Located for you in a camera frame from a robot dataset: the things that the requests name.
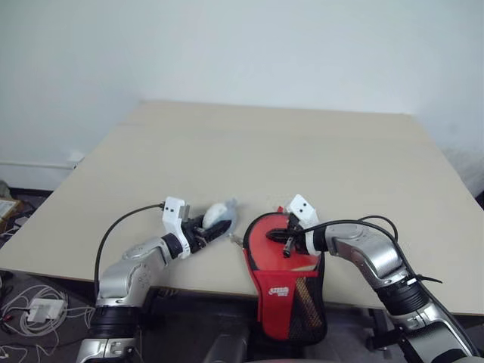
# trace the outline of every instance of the power strip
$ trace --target power strip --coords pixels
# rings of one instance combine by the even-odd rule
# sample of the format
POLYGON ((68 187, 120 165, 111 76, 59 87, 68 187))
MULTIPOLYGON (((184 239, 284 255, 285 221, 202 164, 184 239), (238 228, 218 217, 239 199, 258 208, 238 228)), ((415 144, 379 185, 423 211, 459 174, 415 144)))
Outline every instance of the power strip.
POLYGON ((27 321, 43 323, 47 319, 57 319, 67 302, 61 299, 34 299, 29 306, 27 321))

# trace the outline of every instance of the beige tabletop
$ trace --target beige tabletop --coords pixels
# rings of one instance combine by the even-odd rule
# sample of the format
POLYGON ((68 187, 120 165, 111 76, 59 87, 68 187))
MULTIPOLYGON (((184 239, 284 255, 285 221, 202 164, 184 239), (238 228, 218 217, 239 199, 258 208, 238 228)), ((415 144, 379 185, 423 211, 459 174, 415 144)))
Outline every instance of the beige tabletop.
MULTIPOLYGON (((90 153, 0 250, 0 268, 92 280, 99 240, 131 209, 184 198, 192 215, 236 197, 240 236, 294 194, 320 219, 380 214, 453 312, 484 314, 484 213, 425 131, 396 114, 151 101, 90 153)), ((160 213, 125 220, 101 270, 163 234, 160 213)), ((165 270, 163 285, 255 295, 240 247, 222 238, 165 270)), ((324 298, 382 306, 357 268, 328 256, 324 298)))

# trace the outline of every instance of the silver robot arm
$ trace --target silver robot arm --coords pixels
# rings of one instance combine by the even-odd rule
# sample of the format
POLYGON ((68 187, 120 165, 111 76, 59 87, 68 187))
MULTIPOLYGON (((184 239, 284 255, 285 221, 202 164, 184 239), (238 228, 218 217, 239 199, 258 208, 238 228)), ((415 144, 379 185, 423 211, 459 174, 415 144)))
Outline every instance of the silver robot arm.
POLYGON ((163 225, 167 234, 130 248, 102 274, 96 310, 76 363, 122 361, 132 356, 150 287, 159 284, 162 270, 172 260, 187 258, 233 229, 234 207, 234 200, 218 203, 204 215, 189 219, 189 205, 166 198, 163 225))
MULTIPOLYGON (((311 255, 328 251, 360 270, 401 332, 398 344, 408 361, 435 363, 479 356, 464 329, 413 272, 390 233, 362 220, 321 225, 315 209, 300 195, 286 211, 290 218, 285 233, 296 251, 311 255)), ((269 238, 271 234, 280 240, 284 232, 274 230, 269 238)))

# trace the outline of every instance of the black mesh pocket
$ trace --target black mesh pocket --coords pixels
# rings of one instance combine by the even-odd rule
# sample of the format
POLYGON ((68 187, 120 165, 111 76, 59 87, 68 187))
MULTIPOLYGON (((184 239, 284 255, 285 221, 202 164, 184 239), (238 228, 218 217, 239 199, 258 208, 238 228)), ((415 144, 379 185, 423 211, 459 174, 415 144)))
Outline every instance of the black mesh pocket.
POLYGON ((315 344, 327 333, 323 304, 324 257, 316 278, 297 278, 290 315, 289 341, 302 345, 315 344))

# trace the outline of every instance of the cardboard box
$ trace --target cardboard box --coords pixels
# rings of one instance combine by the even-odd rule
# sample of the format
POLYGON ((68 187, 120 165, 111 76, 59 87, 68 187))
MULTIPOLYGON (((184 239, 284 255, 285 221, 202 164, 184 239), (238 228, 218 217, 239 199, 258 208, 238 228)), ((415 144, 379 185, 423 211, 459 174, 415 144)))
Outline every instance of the cardboard box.
POLYGON ((5 232, 8 219, 19 213, 22 208, 20 200, 0 198, 0 233, 5 232))

